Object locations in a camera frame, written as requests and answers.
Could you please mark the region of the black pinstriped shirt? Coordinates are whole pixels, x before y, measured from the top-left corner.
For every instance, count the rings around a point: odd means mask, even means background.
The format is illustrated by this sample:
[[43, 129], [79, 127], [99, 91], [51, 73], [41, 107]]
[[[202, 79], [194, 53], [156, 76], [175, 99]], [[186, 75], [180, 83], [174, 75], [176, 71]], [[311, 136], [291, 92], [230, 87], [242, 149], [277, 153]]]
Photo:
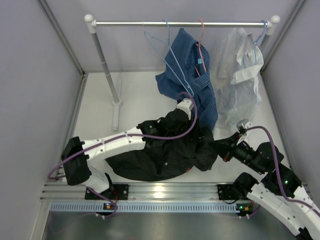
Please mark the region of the black pinstriped shirt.
[[116, 175], [143, 182], [163, 181], [187, 173], [193, 167], [212, 169], [218, 154], [208, 127], [197, 124], [188, 135], [175, 140], [153, 140], [143, 150], [134, 150], [106, 158]]

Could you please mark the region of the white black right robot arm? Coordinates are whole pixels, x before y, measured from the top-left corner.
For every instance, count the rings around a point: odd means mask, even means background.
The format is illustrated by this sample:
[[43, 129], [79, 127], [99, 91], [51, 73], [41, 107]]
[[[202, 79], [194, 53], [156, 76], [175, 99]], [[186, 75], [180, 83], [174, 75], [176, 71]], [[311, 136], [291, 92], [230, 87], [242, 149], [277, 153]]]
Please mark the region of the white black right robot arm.
[[281, 163], [284, 156], [270, 142], [253, 149], [239, 141], [238, 133], [216, 142], [218, 155], [223, 161], [236, 159], [264, 177], [255, 179], [241, 173], [231, 184], [218, 186], [219, 199], [232, 202], [251, 200], [268, 211], [298, 240], [320, 238], [320, 210], [308, 195], [295, 173]]

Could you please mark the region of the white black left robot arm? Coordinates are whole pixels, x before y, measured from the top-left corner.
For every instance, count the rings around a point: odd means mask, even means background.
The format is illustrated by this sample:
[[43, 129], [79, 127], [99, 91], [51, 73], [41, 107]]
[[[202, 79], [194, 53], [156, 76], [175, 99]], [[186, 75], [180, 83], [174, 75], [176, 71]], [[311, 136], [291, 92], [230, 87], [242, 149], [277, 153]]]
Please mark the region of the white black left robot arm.
[[129, 180], [175, 178], [195, 165], [198, 132], [198, 118], [176, 108], [113, 136], [95, 140], [73, 137], [61, 154], [66, 182], [85, 185], [106, 200], [113, 195], [113, 187], [109, 174], [95, 166], [100, 162]]

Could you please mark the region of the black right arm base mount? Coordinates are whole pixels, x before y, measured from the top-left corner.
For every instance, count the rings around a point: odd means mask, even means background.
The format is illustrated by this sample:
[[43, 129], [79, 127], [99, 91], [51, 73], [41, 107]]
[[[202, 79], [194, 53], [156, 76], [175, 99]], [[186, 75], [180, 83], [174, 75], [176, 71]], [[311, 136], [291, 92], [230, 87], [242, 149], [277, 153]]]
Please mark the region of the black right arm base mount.
[[234, 204], [240, 200], [249, 200], [239, 190], [236, 190], [232, 184], [218, 184], [217, 192], [219, 200], [227, 204]]

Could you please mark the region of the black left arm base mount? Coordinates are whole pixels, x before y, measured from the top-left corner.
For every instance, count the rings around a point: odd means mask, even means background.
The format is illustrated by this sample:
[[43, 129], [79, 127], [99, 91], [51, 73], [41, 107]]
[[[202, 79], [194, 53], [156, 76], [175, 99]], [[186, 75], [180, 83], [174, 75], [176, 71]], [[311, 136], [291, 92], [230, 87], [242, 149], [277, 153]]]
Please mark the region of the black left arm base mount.
[[[106, 190], [100, 193], [100, 195], [110, 200], [128, 200], [129, 185], [128, 184], [114, 184], [113, 190]], [[86, 189], [85, 200], [103, 200], [102, 197], [91, 192], [88, 188]]]

